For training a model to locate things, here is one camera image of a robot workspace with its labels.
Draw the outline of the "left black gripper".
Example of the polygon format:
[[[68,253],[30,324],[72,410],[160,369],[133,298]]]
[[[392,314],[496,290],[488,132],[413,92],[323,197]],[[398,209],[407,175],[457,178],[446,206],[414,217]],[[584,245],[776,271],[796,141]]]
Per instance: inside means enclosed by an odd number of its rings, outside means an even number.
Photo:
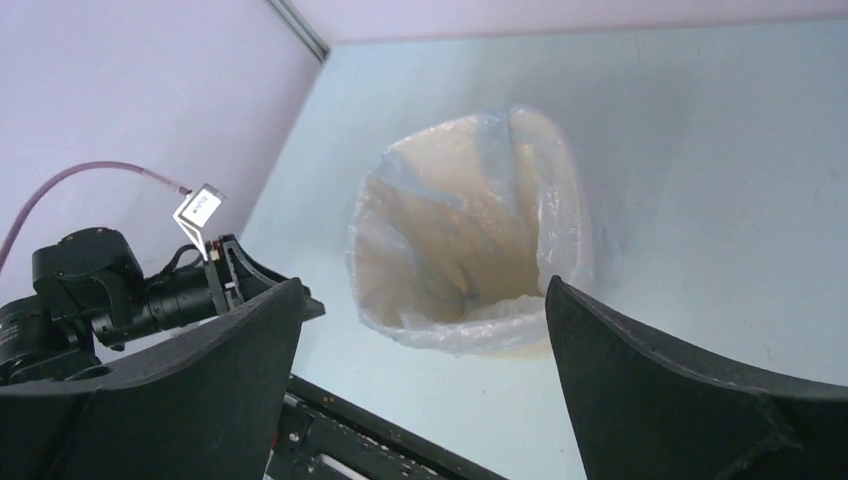
[[[290,280],[253,260],[232,234],[210,242],[210,285],[203,267],[173,262],[146,278],[124,236],[105,227],[35,251],[32,273],[39,302],[63,334],[112,349],[227,313]]]

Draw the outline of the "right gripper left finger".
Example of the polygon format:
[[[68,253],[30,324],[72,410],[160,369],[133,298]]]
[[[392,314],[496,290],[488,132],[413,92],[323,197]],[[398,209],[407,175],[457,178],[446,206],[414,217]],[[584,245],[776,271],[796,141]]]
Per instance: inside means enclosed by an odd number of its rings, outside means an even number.
[[[259,479],[306,313],[291,279],[92,378],[1,391],[5,479]]]

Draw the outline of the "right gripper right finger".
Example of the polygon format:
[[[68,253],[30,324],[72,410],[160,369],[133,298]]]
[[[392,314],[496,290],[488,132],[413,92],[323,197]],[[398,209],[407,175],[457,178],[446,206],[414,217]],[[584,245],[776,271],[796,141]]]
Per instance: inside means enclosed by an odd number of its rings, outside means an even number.
[[[545,313],[590,479],[843,479],[847,390],[748,365],[560,277]]]

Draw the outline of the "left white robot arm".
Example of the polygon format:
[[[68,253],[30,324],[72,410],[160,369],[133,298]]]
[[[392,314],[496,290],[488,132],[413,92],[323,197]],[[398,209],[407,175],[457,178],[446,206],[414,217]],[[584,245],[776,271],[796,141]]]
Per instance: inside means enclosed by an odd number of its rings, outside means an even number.
[[[285,282],[224,235],[147,277],[122,233],[73,232],[32,255],[34,295],[1,309],[1,383],[66,380],[99,365],[94,347],[126,344],[234,310]]]

